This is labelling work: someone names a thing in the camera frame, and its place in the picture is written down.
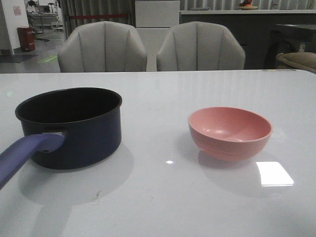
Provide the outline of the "grey curtain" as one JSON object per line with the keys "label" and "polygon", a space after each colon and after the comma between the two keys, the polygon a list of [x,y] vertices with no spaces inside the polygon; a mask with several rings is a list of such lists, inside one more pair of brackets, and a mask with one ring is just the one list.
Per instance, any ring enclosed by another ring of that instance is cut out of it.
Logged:
{"label": "grey curtain", "polygon": [[[135,26],[135,1],[134,0],[60,0],[59,1],[64,21],[65,38],[81,25],[112,21]],[[129,13],[128,18],[110,19],[70,19],[69,15],[105,15]]]}

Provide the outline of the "fruit plate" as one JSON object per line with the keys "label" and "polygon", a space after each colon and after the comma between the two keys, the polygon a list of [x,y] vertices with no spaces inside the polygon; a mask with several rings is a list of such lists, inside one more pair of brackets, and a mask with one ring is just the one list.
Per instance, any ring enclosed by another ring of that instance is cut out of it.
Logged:
{"label": "fruit plate", "polygon": [[244,0],[238,5],[238,9],[240,10],[257,10],[258,6],[252,5],[253,0]]}

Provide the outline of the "right grey upholstered chair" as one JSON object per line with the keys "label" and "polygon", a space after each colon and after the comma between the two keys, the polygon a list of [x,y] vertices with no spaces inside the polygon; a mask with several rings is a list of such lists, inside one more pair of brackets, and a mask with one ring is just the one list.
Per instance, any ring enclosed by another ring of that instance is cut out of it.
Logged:
{"label": "right grey upholstered chair", "polygon": [[219,24],[189,22],[171,27],[157,53],[158,71],[243,70],[245,51]]}

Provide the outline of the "red barrier belt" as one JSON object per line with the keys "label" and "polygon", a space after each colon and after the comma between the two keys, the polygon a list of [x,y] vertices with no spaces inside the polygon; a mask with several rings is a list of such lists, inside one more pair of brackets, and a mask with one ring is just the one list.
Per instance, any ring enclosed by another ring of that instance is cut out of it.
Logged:
{"label": "red barrier belt", "polygon": [[74,20],[84,20],[84,19],[110,19],[110,18],[128,18],[129,13],[123,14],[105,14],[105,15],[69,15],[70,19]]}

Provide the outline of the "red bin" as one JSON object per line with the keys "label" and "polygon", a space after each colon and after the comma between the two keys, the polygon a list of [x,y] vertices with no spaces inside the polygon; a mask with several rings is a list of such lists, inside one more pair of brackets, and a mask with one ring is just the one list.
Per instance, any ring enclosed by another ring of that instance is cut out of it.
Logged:
{"label": "red bin", "polygon": [[20,48],[23,52],[30,52],[35,50],[35,42],[32,27],[18,27],[17,33],[20,42]]}

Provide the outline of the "grey upholstered chair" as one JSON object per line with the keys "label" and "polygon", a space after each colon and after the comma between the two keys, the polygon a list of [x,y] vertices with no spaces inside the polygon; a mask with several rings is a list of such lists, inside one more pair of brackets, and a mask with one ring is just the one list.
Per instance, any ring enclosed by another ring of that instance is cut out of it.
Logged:
{"label": "grey upholstered chair", "polygon": [[76,27],[58,52],[62,73],[144,72],[147,53],[135,27],[102,21]]}
{"label": "grey upholstered chair", "polygon": [[157,53],[158,71],[243,70],[245,51],[219,24],[189,22],[171,27]]}

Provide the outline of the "white cabinet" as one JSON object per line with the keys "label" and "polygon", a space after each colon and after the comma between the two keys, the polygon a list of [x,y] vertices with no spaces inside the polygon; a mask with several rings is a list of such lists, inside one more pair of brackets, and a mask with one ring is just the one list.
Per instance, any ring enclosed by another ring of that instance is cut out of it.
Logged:
{"label": "white cabinet", "polygon": [[167,30],[179,24],[178,0],[135,1],[135,24],[147,52],[147,71],[157,70],[156,56]]}

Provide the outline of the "pink bowl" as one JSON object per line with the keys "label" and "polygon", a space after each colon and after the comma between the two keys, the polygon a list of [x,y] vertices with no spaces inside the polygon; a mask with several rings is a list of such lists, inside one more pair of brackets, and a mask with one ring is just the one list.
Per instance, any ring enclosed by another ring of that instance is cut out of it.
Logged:
{"label": "pink bowl", "polygon": [[188,118],[195,144],[212,158],[239,161],[261,152],[273,127],[264,117],[233,107],[209,107]]}

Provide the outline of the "left grey upholstered chair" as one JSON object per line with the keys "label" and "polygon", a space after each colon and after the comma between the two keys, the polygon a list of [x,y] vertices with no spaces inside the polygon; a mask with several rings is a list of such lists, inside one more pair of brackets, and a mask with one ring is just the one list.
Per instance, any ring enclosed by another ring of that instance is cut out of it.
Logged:
{"label": "left grey upholstered chair", "polygon": [[102,21],[76,27],[58,52],[62,73],[144,72],[147,53],[135,27]]}

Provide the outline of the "dark counter white top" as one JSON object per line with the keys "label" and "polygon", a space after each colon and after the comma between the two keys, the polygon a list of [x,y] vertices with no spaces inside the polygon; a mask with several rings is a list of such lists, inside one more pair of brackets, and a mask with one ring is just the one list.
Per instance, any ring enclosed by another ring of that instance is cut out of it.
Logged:
{"label": "dark counter white top", "polygon": [[245,51],[246,69],[264,69],[270,31],[276,24],[315,24],[315,10],[202,10],[181,11],[180,22],[226,26]]}

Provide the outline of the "beige cushion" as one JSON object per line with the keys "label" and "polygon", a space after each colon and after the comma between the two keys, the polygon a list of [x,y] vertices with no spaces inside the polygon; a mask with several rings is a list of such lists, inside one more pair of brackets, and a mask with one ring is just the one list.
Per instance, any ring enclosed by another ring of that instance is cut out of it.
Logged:
{"label": "beige cushion", "polygon": [[316,73],[316,54],[313,52],[279,53],[277,69],[297,69]]}

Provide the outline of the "dark blue saucepan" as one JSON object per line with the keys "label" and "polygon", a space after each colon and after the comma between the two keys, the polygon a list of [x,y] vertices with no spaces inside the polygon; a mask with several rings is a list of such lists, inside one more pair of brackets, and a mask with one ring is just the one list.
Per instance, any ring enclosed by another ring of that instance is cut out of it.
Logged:
{"label": "dark blue saucepan", "polygon": [[111,90],[55,90],[20,103],[15,115],[24,136],[0,156],[0,184],[28,161],[58,170],[86,167],[114,153],[121,143],[122,97]]}

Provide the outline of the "dark floor mat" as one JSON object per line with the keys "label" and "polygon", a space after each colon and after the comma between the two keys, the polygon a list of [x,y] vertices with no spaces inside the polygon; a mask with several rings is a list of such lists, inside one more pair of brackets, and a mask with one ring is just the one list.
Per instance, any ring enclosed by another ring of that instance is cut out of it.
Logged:
{"label": "dark floor mat", "polygon": [[0,63],[21,63],[36,56],[36,54],[1,55]]}

